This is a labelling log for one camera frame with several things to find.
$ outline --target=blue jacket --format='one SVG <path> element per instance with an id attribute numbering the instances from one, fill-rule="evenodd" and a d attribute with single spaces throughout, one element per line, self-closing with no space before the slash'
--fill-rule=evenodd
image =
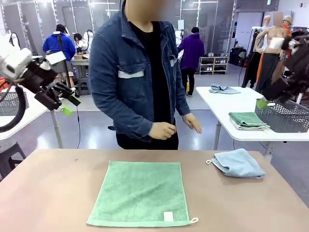
<path id="1" fill-rule="evenodd" d="M 183 52 L 183 58 L 180 62 L 180 69 L 197 69 L 199 58 L 204 55 L 205 48 L 204 43 L 199 38 L 199 33 L 194 33 L 184 38 L 182 43 L 178 47 L 178 51 Z"/>
<path id="2" fill-rule="evenodd" d="M 170 115 L 190 113 L 185 99 L 174 28 L 160 22 L 162 65 L 169 88 Z M 117 133 L 149 141 L 154 121 L 151 65 L 122 11 L 96 32 L 89 64 L 91 92 L 98 109 L 113 119 Z"/>
<path id="3" fill-rule="evenodd" d="M 72 42 L 72 40 L 66 36 L 63 33 L 60 33 L 61 39 L 62 39 L 62 44 L 63 44 L 63 53 L 66 56 L 67 61 L 71 61 L 73 56 L 75 55 L 75 46 Z M 43 44 L 43 51 L 53 51 L 53 52 L 60 52 L 60 44 L 57 38 L 57 35 L 52 34 L 49 36 L 44 44 Z"/>

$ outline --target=towel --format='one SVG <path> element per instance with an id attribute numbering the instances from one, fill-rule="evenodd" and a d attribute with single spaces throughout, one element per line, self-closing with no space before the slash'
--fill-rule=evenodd
<path id="1" fill-rule="evenodd" d="M 94 226 L 190 225 L 180 163 L 110 161 L 87 221 Z"/>
<path id="2" fill-rule="evenodd" d="M 268 128 L 269 126 L 250 126 L 250 127 L 246 127 L 246 126 L 242 126 L 237 124 L 232 118 L 230 118 L 230 122 L 233 124 L 233 126 L 239 130 L 239 131 L 263 131 L 265 128 Z"/>
<path id="3" fill-rule="evenodd" d="M 218 84 L 212 84 L 209 92 L 210 93 L 223 93 L 223 94 L 236 94 L 236 93 L 240 93 L 239 91 L 234 90 L 231 87 L 220 86 Z"/>
<path id="4" fill-rule="evenodd" d="M 214 159 L 210 159 L 206 163 L 213 163 L 224 175 L 255 179 L 261 179 L 266 175 L 256 160 L 243 148 L 217 153 L 214 156 Z"/>
<path id="5" fill-rule="evenodd" d="M 267 126 L 254 112 L 229 113 L 230 118 L 240 126 L 260 127 Z"/>

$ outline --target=towel hanging loop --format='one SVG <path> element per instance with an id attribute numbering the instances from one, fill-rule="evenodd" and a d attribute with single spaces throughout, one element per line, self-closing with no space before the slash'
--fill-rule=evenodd
<path id="1" fill-rule="evenodd" d="M 192 219 L 190 220 L 190 223 L 191 223 L 191 224 L 196 223 L 196 222 L 198 222 L 198 217 L 197 217 L 197 218 L 194 217 L 194 218 L 192 218 Z"/>

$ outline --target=ceiling light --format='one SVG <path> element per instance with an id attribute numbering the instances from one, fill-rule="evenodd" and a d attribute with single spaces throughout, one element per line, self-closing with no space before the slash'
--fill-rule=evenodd
<path id="1" fill-rule="evenodd" d="M 193 3 L 217 3 L 218 1 L 194 1 Z"/>
<path id="2" fill-rule="evenodd" d="M 91 4 L 116 4 L 115 2 L 95 2 L 95 1 L 92 1 Z"/>

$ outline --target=towel label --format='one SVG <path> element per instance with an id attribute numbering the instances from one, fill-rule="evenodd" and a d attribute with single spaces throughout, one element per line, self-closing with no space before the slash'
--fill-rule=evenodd
<path id="1" fill-rule="evenodd" d="M 164 221 L 174 221 L 173 212 L 163 212 Z"/>

